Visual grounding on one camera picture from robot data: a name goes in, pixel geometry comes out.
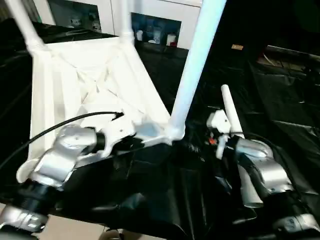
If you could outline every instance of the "black plastic sheet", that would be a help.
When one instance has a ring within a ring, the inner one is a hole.
[[[45,43],[111,37],[107,34],[35,24]],[[0,24],[0,114],[2,157],[29,138],[32,58],[13,20]],[[187,50],[137,43],[136,49],[171,112]],[[54,214],[167,239],[227,239],[268,232],[263,210],[239,226],[220,164],[204,145],[205,123],[223,108],[220,87],[228,84],[245,132],[260,134],[286,152],[285,161],[303,197],[320,219],[319,75],[209,56],[186,122],[186,136],[117,156],[75,171]],[[27,150],[0,169],[0,196],[7,203]]]

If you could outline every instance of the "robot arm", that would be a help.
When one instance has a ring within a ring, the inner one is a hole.
[[[2,211],[0,234],[3,237],[8,235],[8,239],[11,239],[12,231],[15,232],[16,239],[28,239],[31,234],[42,232],[50,210],[59,200],[64,184],[77,166],[106,159],[116,143],[134,134],[133,127],[113,127],[101,132],[78,125],[63,127],[52,147],[39,158],[27,181],[21,184],[13,203]]]
[[[260,141],[232,138],[226,148],[250,176],[265,210],[270,213],[268,220],[273,230],[285,236],[319,235],[315,217],[298,197],[285,169],[275,161],[272,149]]]

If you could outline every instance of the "glass cabinet door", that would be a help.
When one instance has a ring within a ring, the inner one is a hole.
[[[44,24],[114,34],[111,0],[34,0]]]
[[[128,0],[135,38],[138,41],[190,49],[200,7],[175,1]],[[119,36],[121,34],[120,0],[111,0],[111,3],[114,34]]]

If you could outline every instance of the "floor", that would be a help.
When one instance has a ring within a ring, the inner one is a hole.
[[[0,203],[0,212],[5,207]],[[49,222],[42,233],[40,240],[98,240],[106,229],[98,224],[76,221],[64,217],[50,216]],[[134,232],[123,232],[125,240],[164,240],[158,237],[140,235]]]

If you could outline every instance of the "black cable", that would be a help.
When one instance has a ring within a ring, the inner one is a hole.
[[[41,138],[43,135],[46,135],[47,133],[58,129],[66,124],[72,123],[74,121],[77,121],[79,119],[84,119],[87,117],[91,117],[91,116],[95,116],[95,115],[111,115],[114,114],[115,117],[112,120],[115,120],[117,118],[120,118],[121,116],[123,116],[124,114],[122,112],[116,112],[116,111],[97,111],[97,112],[91,112],[91,113],[86,113],[80,116],[76,116],[73,118],[70,118],[68,120],[65,120],[63,122],[58,123],[57,125],[54,125],[50,128],[48,128],[47,130],[44,130],[43,132],[40,132],[38,135],[35,135],[34,137],[32,137],[31,139],[29,139],[28,141],[26,141],[24,144],[22,144],[17,150],[15,150],[13,153],[11,153],[11,155],[9,155],[1,164],[0,164],[0,170],[4,167],[4,165],[7,164],[7,162],[9,162],[15,155],[17,155],[18,153],[20,153],[22,150],[24,150],[26,147],[28,147],[31,143],[33,143],[35,140]]]

